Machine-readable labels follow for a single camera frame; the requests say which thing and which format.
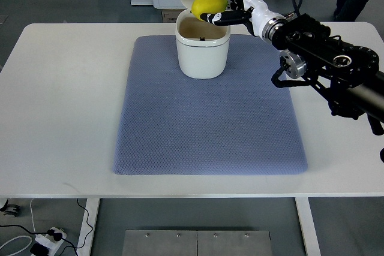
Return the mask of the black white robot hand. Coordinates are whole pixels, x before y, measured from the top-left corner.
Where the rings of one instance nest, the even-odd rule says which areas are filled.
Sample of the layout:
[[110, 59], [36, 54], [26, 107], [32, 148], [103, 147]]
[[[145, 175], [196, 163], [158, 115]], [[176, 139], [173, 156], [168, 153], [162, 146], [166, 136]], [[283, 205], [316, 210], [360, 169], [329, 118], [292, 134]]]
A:
[[200, 18], [215, 26], [243, 24], [251, 35], [266, 42], [271, 42], [276, 30], [287, 22], [284, 16], [271, 11], [264, 0], [227, 1], [224, 12], [205, 12]]

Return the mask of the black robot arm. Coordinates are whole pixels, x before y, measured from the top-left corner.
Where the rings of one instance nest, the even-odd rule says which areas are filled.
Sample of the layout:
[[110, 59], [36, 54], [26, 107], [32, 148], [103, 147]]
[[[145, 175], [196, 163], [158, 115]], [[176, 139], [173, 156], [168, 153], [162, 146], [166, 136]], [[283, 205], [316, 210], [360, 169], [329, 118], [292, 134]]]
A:
[[271, 81], [278, 88], [311, 86], [328, 102], [333, 116], [357, 120], [367, 115], [375, 135], [383, 135], [383, 72], [379, 55], [331, 35], [329, 27], [294, 12], [272, 19], [263, 38], [280, 51], [280, 67]]

